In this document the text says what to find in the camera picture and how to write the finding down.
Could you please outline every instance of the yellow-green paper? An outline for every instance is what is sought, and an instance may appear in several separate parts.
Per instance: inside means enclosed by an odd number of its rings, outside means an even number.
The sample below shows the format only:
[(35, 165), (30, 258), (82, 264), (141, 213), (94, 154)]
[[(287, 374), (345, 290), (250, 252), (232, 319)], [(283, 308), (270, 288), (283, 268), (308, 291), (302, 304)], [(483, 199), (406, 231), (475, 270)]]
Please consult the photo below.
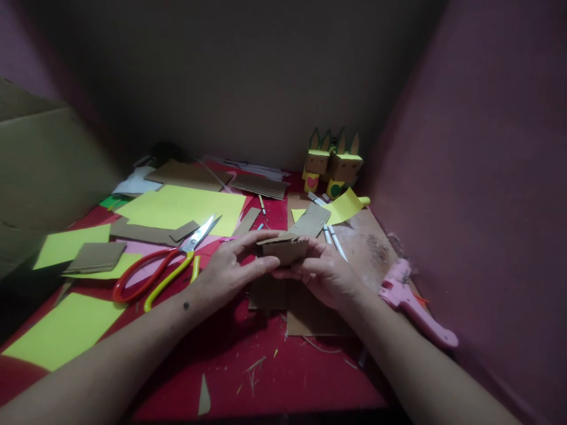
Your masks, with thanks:
[[(357, 212), (362, 210), (364, 205), (356, 197), (356, 194), (351, 188), (339, 196), (332, 204), (322, 205), (326, 210), (331, 211), (331, 217), (327, 220), (327, 224), (338, 224), (347, 221), (349, 218), (354, 217)], [(299, 218), (303, 215), (305, 210), (291, 210), (294, 216), (294, 221), (297, 223)]]
[(2, 355), (54, 371), (92, 347), (124, 308), (124, 304), (71, 293)]
[(142, 254), (122, 254), (118, 264), (109, 272), (86, 273), (86, 274), (64, 274), (65, 277), (76, 277), (78, 279), (118, 279), (131, 265), (142, 258)]
[(34, 270), (74, 260), (85, 242), (108, 242), (110, 224), (47, 236)]
[(159, 192), (144, 193), (116, 213), (128, 217), (128, 224), (164, 229), (177, 229), (191, 220), (202, 225), (211, 215), (222, 214), (211, 235), (231, 236), (245, 199), (242, 195), (165, 185)]

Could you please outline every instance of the forearm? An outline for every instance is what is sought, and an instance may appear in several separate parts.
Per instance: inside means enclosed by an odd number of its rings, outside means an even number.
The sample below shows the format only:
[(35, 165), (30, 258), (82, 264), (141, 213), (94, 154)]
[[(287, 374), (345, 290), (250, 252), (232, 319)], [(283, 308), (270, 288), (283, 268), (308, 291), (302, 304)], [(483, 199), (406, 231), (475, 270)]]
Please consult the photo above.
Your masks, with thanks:
[(0, 423), (115, 423), (204, 314), (186, 291), (166, 300), (20, 394), (0, 410)]
[(415, 423), (518, 423), (483, 387), (366, 287), (357, 290), (342, 314)]

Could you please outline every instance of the hand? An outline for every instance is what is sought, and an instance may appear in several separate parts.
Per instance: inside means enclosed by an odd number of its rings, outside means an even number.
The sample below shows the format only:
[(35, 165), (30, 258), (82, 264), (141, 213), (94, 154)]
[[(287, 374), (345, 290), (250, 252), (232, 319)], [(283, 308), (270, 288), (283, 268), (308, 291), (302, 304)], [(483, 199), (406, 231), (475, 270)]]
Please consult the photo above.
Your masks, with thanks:
[(335, 247), (312, 237), (308, 240), (306, 258), (290, 269), (274, 270), (272, 276), (300, 280), (323, 304), (341, 310), (363, 284)]
[(255, 252), (256, 242), (279, 234), (279, 230), (251, 231), (222, 244), (195, 282), (184, 290), (185, 294), (195, 301), (196, 307), (202, 309), (206, 316), (213, 314), (232, 300), (247, 283), (279, 266), (279, 259), (272, 256), (257, 258), (245, 266), (240, 265), (247, 256)]

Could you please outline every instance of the scissors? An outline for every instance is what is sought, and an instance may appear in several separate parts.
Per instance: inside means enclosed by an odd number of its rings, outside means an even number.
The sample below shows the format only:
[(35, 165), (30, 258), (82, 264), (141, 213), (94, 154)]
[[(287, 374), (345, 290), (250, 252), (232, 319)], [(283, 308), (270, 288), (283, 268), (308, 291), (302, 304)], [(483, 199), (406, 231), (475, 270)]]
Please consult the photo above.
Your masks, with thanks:
[[(193, 261), (194, 258), (193, 273), (191, 275), (191, 282), (190, 282), (192, 283), (199, 275), (199, 263), (201, 260), (200, 256), (195, 257), (195, 249), (197, 248), (199, 243), (203, 239), (205, 239), (205, 236), (208, 235), (211, 229), (219, 222), (220, 218), (222, 217), (220, 216), (215, 220), (214, 216), (215, 214), (213, 214), (205, 224), (203, 224), (195, 232), (193, 232), (193, 234), (189, 236), (189, 238), (186, 239), (186, 241), (179, 248), (175, 247), (175, 248), (170, 248), (163, 251), (157, 251), (151, 253), (145, 256), (144, 258), (141, 258), (140, 260), (136, 261), (133, 265), (131, 265), (130, 268), (120, 277), (120, 279), (118, 279), (118, 282), (116, 282), (114, 291), (112, 292), (112, 299), (115, 302), (120, 302), (120, 303), (129, 302), (132, 299), (137, 298), (138, 296), (146, 292), (146, 290), (148, 290), (149, 287), (152, 286), (154, 282), (159, 278), (159, 276), (169, 265), (173, 257), (175, 257), (180, 252), (186, 253), (187, 258), (185, 259), (185, 261), (181, 263), (181, 265), (178, 268), (176, 268), (173, 271), (173, 273), (167, 276), (148, 296), (146, 302), (144, 303), (144, 311), (147, 313), (152, 309), (152, 302), (154, 302), (154, 300), (165, 289), (165, 287), (169, 285), (170, 282), (172, 282), (183, 270), (187, 268), (187, 266)], [(122, 290), (125, 287), (126, 282), (130, 278), (130, 276), (132, 276), (143, 264), (147, 263), (153, 258), (159, 257), (164, 254), (167, 254), (164, 261), (160, 264), (160, 266), (153, 273), (153, 275), (146, 281), (146, 283), (144, 283), (142, 287), (138, 289), (134, 294), (124, 297), (122, 295)]]

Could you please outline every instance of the green heart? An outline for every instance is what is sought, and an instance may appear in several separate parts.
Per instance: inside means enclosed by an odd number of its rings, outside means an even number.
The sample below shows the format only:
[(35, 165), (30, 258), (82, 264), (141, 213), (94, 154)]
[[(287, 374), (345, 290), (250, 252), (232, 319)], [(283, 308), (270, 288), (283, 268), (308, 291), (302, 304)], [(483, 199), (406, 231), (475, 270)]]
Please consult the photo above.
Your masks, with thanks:
[(333, 198), (336, 198), (337, 196), (339, 196), (341, 194), (341, 187), (339, 185), (333, 185), (331, 186), (331, 196)]

